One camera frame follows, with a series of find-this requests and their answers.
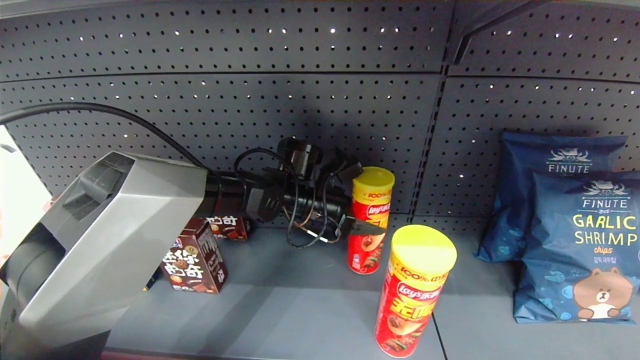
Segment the bear cartoon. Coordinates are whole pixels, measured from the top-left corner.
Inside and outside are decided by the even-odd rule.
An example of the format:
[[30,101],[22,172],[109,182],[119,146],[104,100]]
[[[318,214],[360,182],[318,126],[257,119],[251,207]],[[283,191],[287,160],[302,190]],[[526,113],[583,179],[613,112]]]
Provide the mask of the bear cartoon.
[[610,271],[593,269],[591,275],[576,282],[573,298],[580,307],[580,319],[605,319],[618,316],[633,295],[633,285],[615,266]]

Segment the potato chip can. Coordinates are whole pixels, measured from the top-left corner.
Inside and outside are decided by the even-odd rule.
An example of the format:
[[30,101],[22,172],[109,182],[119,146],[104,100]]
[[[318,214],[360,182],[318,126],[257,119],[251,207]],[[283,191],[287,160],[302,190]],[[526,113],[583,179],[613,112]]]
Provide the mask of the potato chip can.
[[[364,167],[353,180],[351,207],[355,218],[387,228],[391,209],[391,190],[396,178],[391,171]],[[380,265],[382,235],[349,235],[347,263],[358,274],[372,274]]]
[[451,240],[436,229],[406,225],[394,233],[375,329],[387,355],[413,353],[457,257]]

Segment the yellow lid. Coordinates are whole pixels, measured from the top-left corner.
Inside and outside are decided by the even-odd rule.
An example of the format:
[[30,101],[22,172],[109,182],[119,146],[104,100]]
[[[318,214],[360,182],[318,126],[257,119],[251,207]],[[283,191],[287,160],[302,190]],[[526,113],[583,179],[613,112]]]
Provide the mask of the yellow lid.
[[458,257],[445,234],[424,225],[405,225],[396,230],[391,251],[404,266],[422,274],[444,274]]
[[372,192],[376,190],[388,190],[393,187],[396,182],[394,174],[385,168],[364,167],[362,170],[362,174],[356,177],[353,182],[364,188],[370,188]]

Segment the chip bag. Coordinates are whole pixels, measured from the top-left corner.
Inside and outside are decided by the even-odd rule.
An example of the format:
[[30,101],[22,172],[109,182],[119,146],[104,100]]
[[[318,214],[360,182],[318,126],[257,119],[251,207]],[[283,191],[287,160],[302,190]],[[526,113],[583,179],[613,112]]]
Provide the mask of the chip bag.
[[634,323],[640,172],[534,174],[536,211],[515,293],[518,323]]
[[476,257],[492,263],[519,260],[533,216],[532,172],[574,176],[611,171],[626,136],[585,138],[502,134],[502,164],[493,220]]

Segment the brown box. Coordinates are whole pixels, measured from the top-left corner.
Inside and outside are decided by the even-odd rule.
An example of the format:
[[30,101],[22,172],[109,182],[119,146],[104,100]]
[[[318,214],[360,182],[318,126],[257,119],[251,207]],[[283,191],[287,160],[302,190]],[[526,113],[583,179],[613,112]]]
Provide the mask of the brown box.
[[175,290],[220,292],[228,277],[216,239],[204,218],[192,218],[160,265]]
[[243,217],[211,217],[207,218],[215,237],[232,240],[247,240],[251,223]]

